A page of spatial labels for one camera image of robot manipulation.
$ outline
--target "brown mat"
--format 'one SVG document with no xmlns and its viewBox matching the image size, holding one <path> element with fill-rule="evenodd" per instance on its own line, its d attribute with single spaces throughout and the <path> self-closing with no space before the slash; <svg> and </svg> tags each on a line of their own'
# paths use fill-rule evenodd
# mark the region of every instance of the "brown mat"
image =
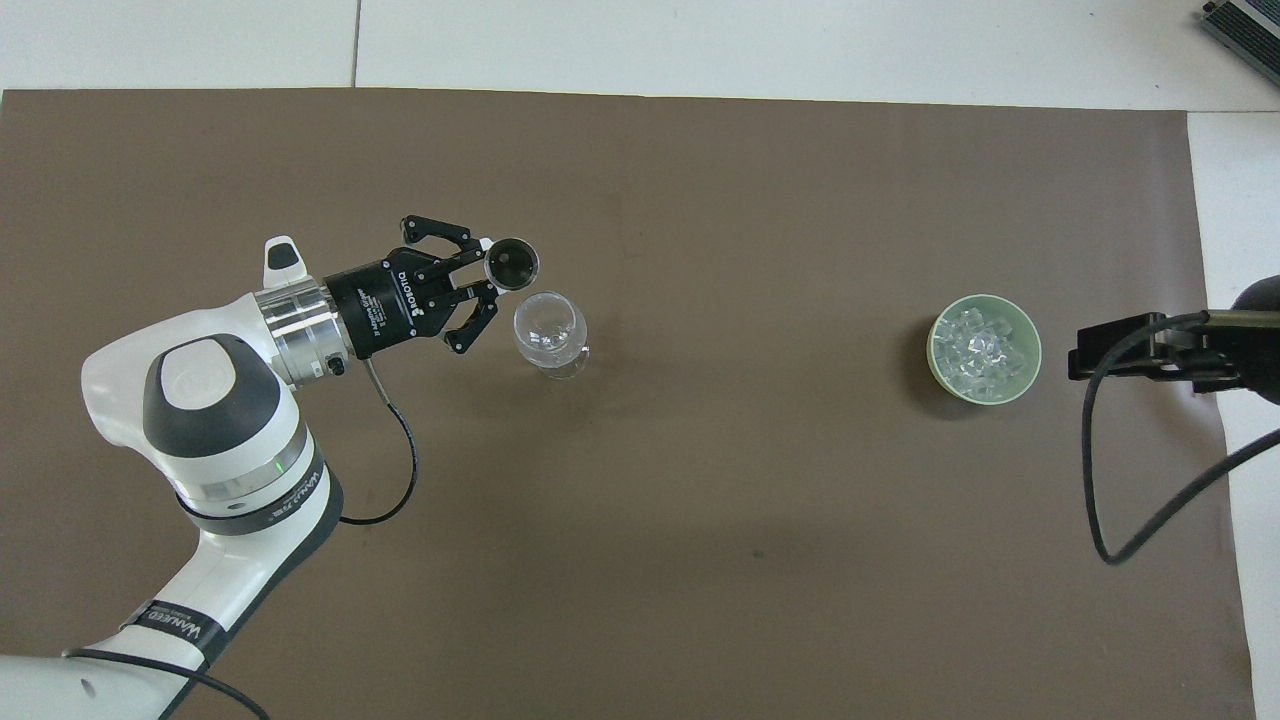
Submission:
<svg viewBox="0 0 1280 720">
<path fill-rule="evenodd" d="M 1252 717 L 1226 487 L 1129 565 L 1088 539 L 1080 327 L 1204 306 L 1181 113 L 424 91 L 6 92 L 0 651 L 113 632 L 186 560 L 83 359 L 422 214 L 536 245 L 590 320 L 543 379 L 508 300 L 380 356 L 422 441 L 214 669 L 280 717 Z M 943 395 L 933 314 L 1019 302 L 1046 365 Z M 407 475 L 352 373 L 300 393 L 355 514 Z M 1101 395 L 1112 542 L 1224 454 L 1211 398 Z M 198 691 L 178 717 L 227 717 Z"/>
</svg>

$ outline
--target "white floor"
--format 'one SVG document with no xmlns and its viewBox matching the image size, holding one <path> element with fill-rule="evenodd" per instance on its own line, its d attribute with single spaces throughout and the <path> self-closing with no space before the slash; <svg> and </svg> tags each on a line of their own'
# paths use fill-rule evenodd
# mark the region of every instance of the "white floor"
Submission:
<svg viewBox="0 0 1280 720">
<path fill-rule="evenodd" d="M 1280 88 L 1196 27 L 1198 5 L 0 0 L 0 87 L 463 87 L 1192 110 L 1217 307 L 1280 273 Z M 1280 427 L 1280 409 L 1252 396 L 1224 395 L 1221 409 L 1231 448 Z M 1280 720 L 1280 456 L 1235 473 L 1231 500 L 1258 717 Z"/>
</svg>

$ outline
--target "black cable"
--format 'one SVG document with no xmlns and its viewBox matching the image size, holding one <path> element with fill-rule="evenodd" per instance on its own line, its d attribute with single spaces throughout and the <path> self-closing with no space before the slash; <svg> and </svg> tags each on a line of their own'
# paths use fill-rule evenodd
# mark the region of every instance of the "black cable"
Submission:
<svg viewBox="0 0 1280 720">
<path fill-rule="evenodd" d="M 125 655 L 123 652 L 111 652 L 106 650 L 91 650 L 87 647 L 78 647 L 76 650 L 63 651 L 63 657 L 87 657 L 90 660 L 106 660 L 108 662 L 120 662 L 123 665 L 136 665 L 138 667 L 146 667 L 148 670 L 160 670 L 161 673 L 170 673 L 173 675 L 180 675 L 188 680 L 195 680 L 215 691 L 225 694 L 227 697 L 234 700 L 236 702 L 243 705 L 250 712 L 259 716 L 261 720 L 271 720 L 262 706 L 253 702 L 244 693 L 237 691 L 236 688 L 228 685 L 227 683 L 210 678 L 209 675 L 200 673 L 197 670 L 189 670 L 182 665 L 174 665 L 172 662 L 163 662 L 160 660 L 151 660 L 150 657 L 138 657 L 136 655 Z"/>
<path fill-rule="evenodd" d="M 1146 542 L 1151 539 L 1151 536 L 1156 534 L 1156 532 L 1160 530 L 1160 528 L 1164 527 L 1170 518 L 1178 514 L 1178 511 L 1190 502 L 1197 495 L 1203 492 L 1204 488 L 1213 484 L 1235 468 L 1239 468 L 1244 462 L 1252 460 L 1257 455 L 1280 445 L 1280 429 L 1276 429 L 1215 462 L 1187 487 L 1179 491 L 1178 495 L 1166 502 L 1165 506 L 1161 507 L 1155 515 L 1152 515 L 1142 529 L 1139 529 L 1133 538 L 1130 538 L 1129 542 L 1120 548 L 1119 552 L 1112 555 L 1107 550 L 1107 543 L 1102 539 L 1102 527 L 1098 523 L 1098 509 L 1093 493 L 1093 404 L 1097 400 L 1098 386 L 1102 384 L 1102 379 L 1106 378 L 1107 373 L 1111 372 L 1111 368 L 1120 360 L 1120 356 L 1139 342 L 1162 331 L 1189 329 L 1197 325 L 1203 325 L 1207 320 L 1208 313 L 1206 311 L 1189 313 L 1187 315 L 1166 318 L 1144 328 L 1137 329 L 1125 336 L 1120 342 L 1111 346 L 1111 350 L 1108 350 L 1106 355 L 1102 356 L 1102 360 L 1098 361 L 1097 368 L 1093 370 L 1093 375 L 1089 377 L 1089 386 L 1084 389 L 1084 409 L 1080 418 L 1080 460 L 1084 465 L 1084 507 L 1089 514 L 1089 533 L 1093 536 L 1093 548 L 1098 551 L 1098 557 L 1101 557 L 1107 565 L 1119 565 L 1133 557 L 1133 553 L 1138 552 L 1138 548 L 1146 544 Z"/>
<path fill-rule="evenodd" d="M 369 379 L 374 383 L 374 388 L 378 389 L 378 395 L 383 398 L 383 402 L 387 404 L 387 409 L 392 411 L 392 415 L 396 416 L 401 428 L 404 430 L 404 438 L 408 439 L 408 454 L 410 459 L 413 461 L 413 468 L 410 470 L 408 487 L 404 488 L 404 495 L 401 497 L 399 502 L 396 503 L 396 507 L 392 507 L 376 518 L 347 518 L 346 515 L 338 518 L 338 520 L 347 523 L 348 525 L 376 525 L 378 523 L 390 520 L 404 507 L 404 505 L 408 503 L 410 496 L 413 495 L 413 488 L 417 487 L 417 443 L 413 442 L 413 430 L 408 428 L 408 421 L 404 419 L 404 415 L 401 415 L 396 404 L 387 397 L 387 389 L 383 387 L 381 380 L 378 379 L 378 373 L 374 370 L 372 359 L 366 359 L 364 363 L 365 369 L 369 370 Z"/>
</svg>

